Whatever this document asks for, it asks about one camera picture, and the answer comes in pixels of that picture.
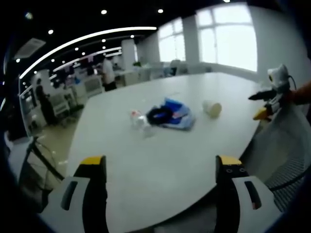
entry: blue cloth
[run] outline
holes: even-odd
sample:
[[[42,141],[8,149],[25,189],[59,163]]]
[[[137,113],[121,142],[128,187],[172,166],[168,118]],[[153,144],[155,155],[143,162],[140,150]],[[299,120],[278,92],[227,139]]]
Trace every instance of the blue cloth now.
[[[165,98],[161,106],[171,109],[173,116],[167,123],[159,125],[160,127],[180,130],[190,130],[192,128],[195,118],[189,107],[169,98]]]

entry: desk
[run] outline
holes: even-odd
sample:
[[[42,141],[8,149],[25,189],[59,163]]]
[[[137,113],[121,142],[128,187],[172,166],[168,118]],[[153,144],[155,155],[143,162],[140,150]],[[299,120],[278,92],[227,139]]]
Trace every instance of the desk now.
[[[109,232],[152,226],[184,211],[216,184],[215,156],[240,158],[259,124],[253,115],[263,105],[248,97],[255,82],[223,73],[153,80],[92,97],[86,104],[69,151],[67,175],[86,157],[107,161],[106,221]],[[131,109],[143,113],[164,97],[182,101],[196,122],[189,132],[155,127],[143,138],[130,126]],[[223,111],[210,119],[204,99]]]

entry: window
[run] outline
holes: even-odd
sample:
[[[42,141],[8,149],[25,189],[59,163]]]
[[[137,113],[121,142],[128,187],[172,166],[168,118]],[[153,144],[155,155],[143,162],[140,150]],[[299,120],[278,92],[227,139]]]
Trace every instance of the window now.
[[[257,43],[244,4],[216,6],[196,15],[200,60],[257,71]]]
[[[181,18],[175,19],[159,28],[159,51],[162,62],[186,60],[185,40]]]

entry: black cloth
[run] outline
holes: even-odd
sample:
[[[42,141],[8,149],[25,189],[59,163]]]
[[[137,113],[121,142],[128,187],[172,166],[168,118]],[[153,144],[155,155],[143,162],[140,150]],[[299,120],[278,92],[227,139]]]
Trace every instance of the black cloth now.
[[[48,99],[48,96],[44,93],[43,87],[41,85],[37,86],[35,89],[35,94],[41,105],[41,111],[43,117],[48,125],[54,125],[57,123],[56,116],[54,114],[53,106]]]
[[[113,81],[109,84],[104,84],[103,86],[104,86],[105,91],[112,91],[112,90],[117,89],[117,85],[116,85],[115,81]]]

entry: white cup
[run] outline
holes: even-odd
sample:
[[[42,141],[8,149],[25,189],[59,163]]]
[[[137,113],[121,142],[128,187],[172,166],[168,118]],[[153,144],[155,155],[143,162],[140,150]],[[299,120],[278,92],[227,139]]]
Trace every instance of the white cup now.
[[[220,112],[222,111],[221,104],[211,100],[204,100],[202,103],[202,107],[204,112],[206,112],[211,118],[218,117]]]

